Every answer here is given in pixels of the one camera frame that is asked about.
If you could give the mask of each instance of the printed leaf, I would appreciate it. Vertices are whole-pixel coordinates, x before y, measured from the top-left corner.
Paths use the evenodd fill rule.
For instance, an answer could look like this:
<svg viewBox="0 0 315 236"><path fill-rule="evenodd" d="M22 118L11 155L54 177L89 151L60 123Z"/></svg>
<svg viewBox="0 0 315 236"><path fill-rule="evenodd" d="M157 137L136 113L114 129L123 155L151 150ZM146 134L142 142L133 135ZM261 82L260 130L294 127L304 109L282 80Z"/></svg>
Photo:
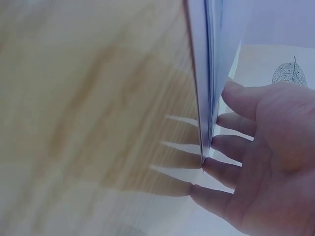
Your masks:
<svg viewBox="0 0 315 236"><path fill-rule="evenodd" d="M305 75L296 63L296 58L294 57L294 62L284 63L280 65L272 78L272 83L276 82L290 82L303 87L308 87Z"/></svg>

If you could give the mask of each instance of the paper sheet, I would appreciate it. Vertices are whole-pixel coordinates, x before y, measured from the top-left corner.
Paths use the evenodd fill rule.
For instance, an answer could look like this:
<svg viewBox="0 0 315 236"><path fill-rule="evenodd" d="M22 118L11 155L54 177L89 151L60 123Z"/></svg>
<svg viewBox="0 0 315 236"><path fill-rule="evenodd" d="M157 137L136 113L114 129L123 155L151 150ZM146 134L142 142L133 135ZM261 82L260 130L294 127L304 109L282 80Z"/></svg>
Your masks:
<svg viewBox="0 0 315 236"><path fill-rule="evenodd" d="M188 0L202 162L209 156L219 98L251 7L252 0Z"/></svg>

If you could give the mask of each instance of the hand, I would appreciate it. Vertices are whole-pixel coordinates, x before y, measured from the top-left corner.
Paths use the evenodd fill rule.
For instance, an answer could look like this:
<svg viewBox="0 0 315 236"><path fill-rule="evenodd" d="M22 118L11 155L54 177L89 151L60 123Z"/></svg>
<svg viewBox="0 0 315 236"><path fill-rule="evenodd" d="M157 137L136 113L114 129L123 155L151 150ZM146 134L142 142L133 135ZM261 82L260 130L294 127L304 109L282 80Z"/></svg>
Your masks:
<svg viewBox="0 0 315 236"><path fill-rule="evenodd" d="M315 236L315 91L290 83L228 82L235 113L218 125L254 137L218 135L212 147L242 167L207 158L203 169L234 194L194 185L191 197L252 236Z"/></svg>

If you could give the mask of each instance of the book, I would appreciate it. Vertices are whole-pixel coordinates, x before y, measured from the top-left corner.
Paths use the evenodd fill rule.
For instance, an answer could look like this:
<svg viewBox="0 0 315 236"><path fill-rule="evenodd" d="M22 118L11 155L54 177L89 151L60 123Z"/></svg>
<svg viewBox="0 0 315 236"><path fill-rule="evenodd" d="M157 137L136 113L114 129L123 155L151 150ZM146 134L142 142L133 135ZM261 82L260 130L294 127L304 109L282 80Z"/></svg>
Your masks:
<svg viewBox="0 0 315 236"><path fill-rule="evenodd" d="M234 80L246 87L282 81L315 88L315 1L188 0L188 9L203 162L234 61Z"/></svg>
<svg viewBox="0 0 315 236"><path fill-rule="evenodd" d="M201 161L209 156L219 98L250 16L252 0L188 0Z"/></svg>

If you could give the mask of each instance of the wood grain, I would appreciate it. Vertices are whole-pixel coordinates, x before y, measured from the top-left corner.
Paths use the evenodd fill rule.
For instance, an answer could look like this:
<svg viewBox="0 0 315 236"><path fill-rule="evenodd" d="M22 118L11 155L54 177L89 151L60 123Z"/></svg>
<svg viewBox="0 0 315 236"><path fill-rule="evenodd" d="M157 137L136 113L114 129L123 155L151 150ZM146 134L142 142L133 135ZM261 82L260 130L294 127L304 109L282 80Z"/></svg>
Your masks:
<svg viewBox="0 0 315 236"><path fill-rule="evenodd" d="M184 3L0 14L0 235L172 235L201 174Z"/></svg>

